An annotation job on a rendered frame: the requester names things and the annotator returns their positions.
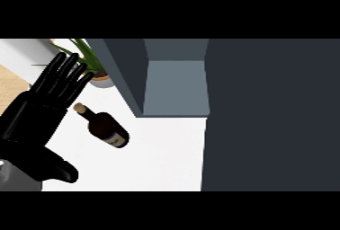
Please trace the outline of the green potted plant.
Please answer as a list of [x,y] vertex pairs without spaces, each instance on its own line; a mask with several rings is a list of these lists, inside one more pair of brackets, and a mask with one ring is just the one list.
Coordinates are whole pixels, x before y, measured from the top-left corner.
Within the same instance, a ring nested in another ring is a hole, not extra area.
[[90,80],[90,84],[95,85],[98,88],[114,87],[114,82],[98,60],[98,56],[95,54],[93,49],[89,47],[89,45],[81,39],[71,39],[71,42],[81,52],[77,64],[73,67],[73,69],[76,69],[83,63],[86,63],[86,70],[83,72],[83,75],[86,75],[89,72],[95,74]]

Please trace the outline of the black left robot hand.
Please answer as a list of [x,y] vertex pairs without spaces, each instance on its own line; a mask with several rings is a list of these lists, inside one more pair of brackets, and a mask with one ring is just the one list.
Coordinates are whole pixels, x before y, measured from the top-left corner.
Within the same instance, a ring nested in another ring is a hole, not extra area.
[[0,116],[0,158],[36,181],[50,179],[74,183],[76,167],[46,147],[59,123],[95,74],[87,64],[76,66],[78,54],[59,52],[33,87],[22,92]]

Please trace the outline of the dark grey cabinet door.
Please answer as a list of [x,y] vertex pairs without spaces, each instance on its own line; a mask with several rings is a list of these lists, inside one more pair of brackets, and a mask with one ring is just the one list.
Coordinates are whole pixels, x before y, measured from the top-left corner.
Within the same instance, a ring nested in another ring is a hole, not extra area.
[[340,190],[340,40],[212,40],[204,190]]

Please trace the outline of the dark wine bottle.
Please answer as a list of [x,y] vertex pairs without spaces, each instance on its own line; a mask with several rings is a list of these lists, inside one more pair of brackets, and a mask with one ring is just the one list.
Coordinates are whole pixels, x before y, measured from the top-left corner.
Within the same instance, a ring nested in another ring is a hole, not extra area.
[[123,148],[129,143],[129,133],[108,112],[95,113],[81,103],[74,110],[87,120],[90,134],[111,146]]

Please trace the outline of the dark grey open cabinet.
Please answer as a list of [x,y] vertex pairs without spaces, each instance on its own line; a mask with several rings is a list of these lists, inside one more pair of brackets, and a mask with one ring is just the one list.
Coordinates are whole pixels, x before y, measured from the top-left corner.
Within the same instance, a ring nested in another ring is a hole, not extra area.
[[207,39],[90,39],[98,60],[139,118],[204,118]]

